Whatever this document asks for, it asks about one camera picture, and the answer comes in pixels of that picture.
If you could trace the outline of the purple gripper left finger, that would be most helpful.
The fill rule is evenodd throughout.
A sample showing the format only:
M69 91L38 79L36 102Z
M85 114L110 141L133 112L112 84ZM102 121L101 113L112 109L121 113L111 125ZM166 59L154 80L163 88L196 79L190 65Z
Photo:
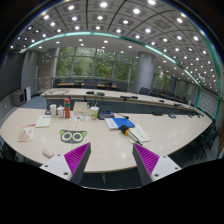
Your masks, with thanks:
M64 155L72 173L72 177L70 179L72 183L77 185L80 184L90 154L91 143L86 143Z

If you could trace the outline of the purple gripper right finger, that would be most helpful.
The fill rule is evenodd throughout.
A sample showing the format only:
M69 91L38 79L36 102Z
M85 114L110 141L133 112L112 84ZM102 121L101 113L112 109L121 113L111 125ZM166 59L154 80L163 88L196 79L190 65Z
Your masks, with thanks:
M159 156L138 144L133 145L132 154L137 164L142 184L150 184L152 182L151 175L159 160Z

